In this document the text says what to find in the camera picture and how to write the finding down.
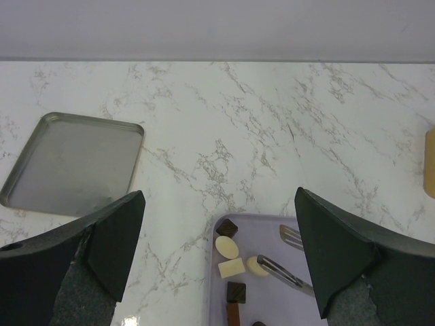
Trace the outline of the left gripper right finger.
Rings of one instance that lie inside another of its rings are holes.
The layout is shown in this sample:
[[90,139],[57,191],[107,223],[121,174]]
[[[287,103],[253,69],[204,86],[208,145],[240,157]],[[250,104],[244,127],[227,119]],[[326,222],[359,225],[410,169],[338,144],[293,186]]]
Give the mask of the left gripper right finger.
[[299,187],[294,204],[321,318],[329,325],[433,325],[434,245]]

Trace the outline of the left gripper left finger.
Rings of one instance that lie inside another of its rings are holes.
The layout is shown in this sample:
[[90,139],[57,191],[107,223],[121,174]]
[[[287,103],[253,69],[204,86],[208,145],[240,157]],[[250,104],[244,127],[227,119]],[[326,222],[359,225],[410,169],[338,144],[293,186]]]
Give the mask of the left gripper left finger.
[[1,247],[1,324],[110,325],[144,210],[143,193],[131,192],[95,213]]

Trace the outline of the metal tongs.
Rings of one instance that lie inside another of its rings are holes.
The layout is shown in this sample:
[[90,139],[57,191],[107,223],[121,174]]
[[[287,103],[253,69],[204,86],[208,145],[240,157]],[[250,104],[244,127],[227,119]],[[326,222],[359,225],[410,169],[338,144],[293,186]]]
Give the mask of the metal tongs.
[[[285,244],[304,252],[302,238],[298,230],[281,224],[279,226],[279,235]],[[269,257],[259,255],[257,256],[256,261],[261,268],[265,269],[269,274],[273,275],[281,282],[308,296],[315,297],[313,287],[309,283],[306,283],[300,278],[294,276],[290,271],[286,270],[283,266],[279,265]]]

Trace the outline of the gold chocolate box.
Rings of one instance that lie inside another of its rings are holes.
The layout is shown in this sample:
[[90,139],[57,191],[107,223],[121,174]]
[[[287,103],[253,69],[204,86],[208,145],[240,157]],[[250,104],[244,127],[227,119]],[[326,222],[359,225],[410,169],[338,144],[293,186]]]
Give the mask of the gold chocolate box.
[[435,129],[425,134],[423,188],[426,194],[435,197]]

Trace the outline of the dark square chocolate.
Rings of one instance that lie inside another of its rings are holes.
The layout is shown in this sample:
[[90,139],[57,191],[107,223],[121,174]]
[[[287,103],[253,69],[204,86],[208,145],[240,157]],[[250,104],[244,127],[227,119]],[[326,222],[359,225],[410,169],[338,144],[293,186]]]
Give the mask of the dark square chocolate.
[[227,282],[226,302],[230,304],[244,304],[246,302],[245,283]]

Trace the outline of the white block chocolate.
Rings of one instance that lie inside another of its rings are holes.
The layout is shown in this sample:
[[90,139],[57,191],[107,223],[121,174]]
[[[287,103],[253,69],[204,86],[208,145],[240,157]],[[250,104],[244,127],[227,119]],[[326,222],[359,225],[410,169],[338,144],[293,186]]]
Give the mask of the white block chocolate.
[[245,272],[245,266],[241,257],[221,262],[217,267],[221,278],[229,278]]

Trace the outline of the brown bar chocolate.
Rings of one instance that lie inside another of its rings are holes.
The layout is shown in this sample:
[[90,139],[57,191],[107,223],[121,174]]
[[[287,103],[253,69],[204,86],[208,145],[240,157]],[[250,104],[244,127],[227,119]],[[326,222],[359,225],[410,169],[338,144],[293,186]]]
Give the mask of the brown bar chocolate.
[[228,326],[241,325],[239,305],[237,303],[227,303],[226,315]]

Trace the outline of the white flat oval chocolate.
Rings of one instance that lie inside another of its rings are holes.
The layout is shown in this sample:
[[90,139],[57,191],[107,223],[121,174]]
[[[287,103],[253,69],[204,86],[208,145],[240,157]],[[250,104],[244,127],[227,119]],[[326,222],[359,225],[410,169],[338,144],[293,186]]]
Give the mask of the white flat oval chocolate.
[[232,238],[218,236],[215,239],[215,247],[220,255],[226,259],[236,259],[239,256],[239,248]]

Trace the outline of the dark diamond chocolate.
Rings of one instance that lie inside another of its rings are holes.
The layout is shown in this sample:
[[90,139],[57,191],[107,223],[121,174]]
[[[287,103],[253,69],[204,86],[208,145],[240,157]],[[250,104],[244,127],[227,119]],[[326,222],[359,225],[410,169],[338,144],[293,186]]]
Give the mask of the dark diamond chocolate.
[[234,224],[230,219],[224,219],[217,227],[216,232],[220,236],[233,238],[234,235],[238,232],[238,226]]

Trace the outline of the lavender plastic tray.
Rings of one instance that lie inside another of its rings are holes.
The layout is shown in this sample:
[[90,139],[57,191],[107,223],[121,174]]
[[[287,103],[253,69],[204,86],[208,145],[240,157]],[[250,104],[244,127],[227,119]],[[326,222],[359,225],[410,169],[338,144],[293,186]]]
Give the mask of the lavender plastic tray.
[[[311,283],[305,254],[284,243],[280,237],[280,225],[298,229],[296,218],[230,213],[220,217],[213,229],[216,230],[227,219],[238,227],[233,240],[243,261],[264,255],[304,282]],[[215,248],[217,237],[218,233],[212,232],[204,325],[227,325],[226,290],[230,281],[246,285],[246,302],[239,306],[242,325],[253,325],[255,322],[265,325],[327,325],[327,320],[320,317],[314,297],[291,288],[274,276],[256,276],[248,270],[222,278],[218,265],[225,258]]]

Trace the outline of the silver metal tray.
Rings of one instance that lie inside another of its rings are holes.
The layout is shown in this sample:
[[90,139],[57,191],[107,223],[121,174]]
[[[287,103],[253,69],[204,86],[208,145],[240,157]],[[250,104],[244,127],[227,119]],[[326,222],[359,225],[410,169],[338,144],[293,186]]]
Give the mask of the silver metal tray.
[[36,125],[1,189],[1,205],[81,217],[125,196],[144,129],[52,112]]

